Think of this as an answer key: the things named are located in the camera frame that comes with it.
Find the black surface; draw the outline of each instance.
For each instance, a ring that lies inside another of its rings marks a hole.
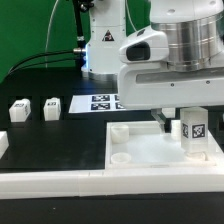
[[[127,48],[127,59],[129,61],[147,61],[151,57],[151,49],[148,43],[140,42]]]
[[[83,80],[75,69],[27,69],[0,85],[0,130],[10,146],[0,172],[104,169],[108,121],[149,120],[149,111],[69,114],[73,95],[116,93],[116,83]],[[59,97],[60,121],[45,122],[46,99]],[[8,109],[16,99],[31,101],[32,115],[11,123]]]
[[[0,130],[10,147],[1,172],[104,168],[106,123],[151,120],[149,111],[69,115],[72,95],[116,93],[116,84],[82,80],[75,69],[29,69],[0,85]],[[32,117],[9,121],[15,99],[32,101]],[[47,98],[60,97],[60,121],[45,122]],[[209,109],[209,129],[224,144],[223,107]],[[87,198],[0,200],[0,223],[223,224],[224,193],[148,194]]]

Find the black cable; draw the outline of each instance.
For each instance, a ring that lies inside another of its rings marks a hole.
[[[51,60],[51,61],[48,61],[48,63],[56,63],[56,62],[62,62],[62,61],[75,61],[75,60],[80,60],[80,58],[64,58],[64,59],[58,59],[58,60]],[[19,68],[16,68],[12,71],[10,71],[7,76],[10,76],[12,73],[16,72],[16,71],[19,71],[19,70],[22,70],[24,68],[29,68],[29,67],[33,67],[33,66],[37,66],[37,65],[43,65],[45,64],[46,62],[39,62],[39,63],[34,63],[34,64],[30,64],[30,65],[26,65],[26,66],[23,66],[23,67],[19,67]]]
[[[79,11],[79,2],[78,0],[72,0],[72,3],[73,3],[73,9],[74,9],[75,21],[76,21],[77,45],[80,48],[85,48],[86,41],[83,35],[82,21],[81,21],[81,15]]]
[[[61,54],[74,54],[74,53],[73,53],[73,50],[65,50],[65,51],[46,52],[46,53],[40,53],[40,54],[32,55],[28,58],[23,59],[22,61],[18,62],[17,64],[15,64],[9,70],[8,74],[11,73],[11,71],[15,70],[16,68],[18,68],[20,65],[24,64],[25,62],[31,61],[31,60],[36,59],[36,58],[41,58],[41,57],[46,57],[46,56],[54,56],[54,55],[61,55]]]

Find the green wall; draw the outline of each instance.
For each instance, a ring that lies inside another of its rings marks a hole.
[[[0,82],[21,59],[45,51],[47,28],[56,0],[2,0],[0,7]],[[149,3],[128,0],[137,29],[149,24]],[[82,15],[84,34],[89,39],[88,14]],[[133,30],[127,21],[127,34]],[[76,32],[71,0],[60,0],[54,17],[49,51],[76,47]],[[74,66],[72,62],[57,66]]]

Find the white cube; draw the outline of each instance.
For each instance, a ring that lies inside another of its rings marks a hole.
[[[9,147],[8,136],[6,131],[0,131],[0,159]]]
[[[44,105],[44,118],[45,121],[59,120],[61,114],[61,102],[58,98],[46,100]]]
[[[171,121],[171,138],[176,141],[181,140],[181,122],[180,120]]]
[[[176,108],[163,108],[162,113],[166,118],[175,118]]]
[[[188,153],[208,149],[208,111],[200,107],[180,110],[181,147]]]
[[[31,113],[28,99],[16,100],[9,109],[11,122],[24,122]]]

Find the white plastic base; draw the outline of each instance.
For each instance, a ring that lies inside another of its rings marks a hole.
[[[203,161],[189,158],[156,122],[122,123],[129,140],[113,143],[115,124],[107,127],[104,170],[1,174],[0,199],[224,191],[224,154],[211,134]]]

